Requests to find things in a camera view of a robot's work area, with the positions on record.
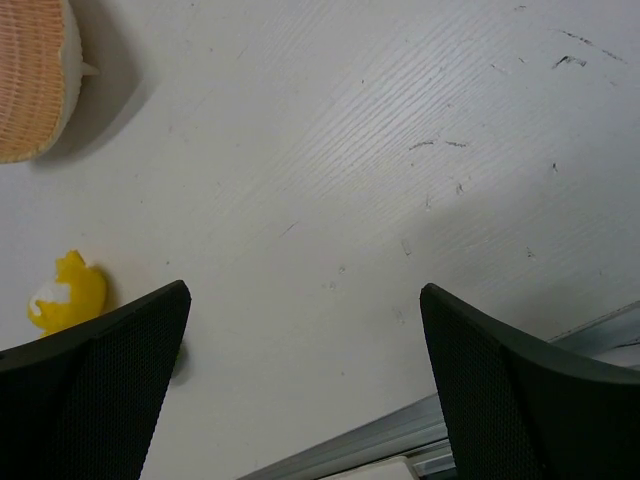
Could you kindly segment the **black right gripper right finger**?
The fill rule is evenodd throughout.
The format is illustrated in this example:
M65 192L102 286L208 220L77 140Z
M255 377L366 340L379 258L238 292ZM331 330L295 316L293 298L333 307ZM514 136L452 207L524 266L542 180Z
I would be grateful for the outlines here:
M459 478L638 478L638 371L567 352L435 284L420 310Z

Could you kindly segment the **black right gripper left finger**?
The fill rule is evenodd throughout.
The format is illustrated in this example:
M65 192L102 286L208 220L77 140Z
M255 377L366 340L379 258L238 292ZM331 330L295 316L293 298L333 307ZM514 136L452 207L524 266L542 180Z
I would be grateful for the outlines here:
M2 351L2 478L139 478L190 305L177 280Z

